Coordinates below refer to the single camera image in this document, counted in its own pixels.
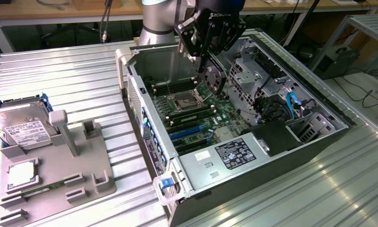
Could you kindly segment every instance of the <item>cpu tray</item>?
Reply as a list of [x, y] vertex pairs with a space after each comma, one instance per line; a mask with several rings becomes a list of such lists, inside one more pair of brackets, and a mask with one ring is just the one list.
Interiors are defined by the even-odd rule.
[[[34, 223], [116, 191], [106, 141], [98, 123], [86, 122], [70, 130], [79, 155], [74, 155], [63, 134], [52, 144], [24, 151], [3, 148], [0, 183], [0, 226]], [[31, 162], [31, 182], [8, 187], [10, 168]]]

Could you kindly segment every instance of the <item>ribbed metal surface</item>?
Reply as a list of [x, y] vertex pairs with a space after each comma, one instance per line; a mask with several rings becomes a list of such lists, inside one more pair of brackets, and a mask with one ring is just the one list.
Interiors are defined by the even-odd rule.
[[70, 127], [102, 124], [118, 192], [30, 226], [167, 226], [119, 92], [115, 50], [134, 42], [4, 54], [0, 99], [46, 92]]
[[257, 37], [359, 126], [307, 165], [182, 226], [378, 226], [378, 130], [283, 47]]
[[351, 24], [378, 40], [378, 14], [353, 15], [349, 17]]

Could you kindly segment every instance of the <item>blue pcie slot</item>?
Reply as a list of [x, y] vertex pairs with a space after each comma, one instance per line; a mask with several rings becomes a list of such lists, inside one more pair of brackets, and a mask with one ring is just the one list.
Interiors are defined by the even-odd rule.
[[186, 131], [183, 131], [183, 132], [180, 132], [180, 133], [178, 133], [178, 134], [174, 134], [174, 135], [171, 135], [170, 138], [171, 138], [172, 140], [176, 140], [176, 139], [179, 139], [179, 138], [183, 138], [184, 136], [190, 136], [190, 135], [192, 135], [192, 134], [196, 134], [196, 133], [199, 133], [199, 132], [203, 131], [204, 126], [206, 126], [206, 124], [203, 124], [202, 126], [199, 126], [199, 127], [196, 127], [196, 128], [188, 129], [188, 130], [186, 130]]

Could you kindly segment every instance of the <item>power supply label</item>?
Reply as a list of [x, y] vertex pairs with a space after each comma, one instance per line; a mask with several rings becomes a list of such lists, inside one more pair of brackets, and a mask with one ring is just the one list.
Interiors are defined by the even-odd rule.
[[236, 169], [257, 159], [243, 138], [215, 148], [228, 169]]
[[48, 131], [42, 121], [14, 125], [6, 127], [4, 130], [7, 131], [15, 142], [20, 145], [20, 147], [26, 147], [43, 141], [51, 140]]

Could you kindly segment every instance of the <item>motherboard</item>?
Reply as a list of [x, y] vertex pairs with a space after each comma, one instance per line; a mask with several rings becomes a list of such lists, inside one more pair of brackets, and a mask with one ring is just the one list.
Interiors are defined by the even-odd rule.
[[190, 90], [179, 86], [168, 85], [167, 94], [160, 96], [163, 90], [154, 86], [154, 104], [176, 150], [184, 155], [238, 137], [250, 124], [224, 92], [215, 95], [196, 80], [190, 81]]

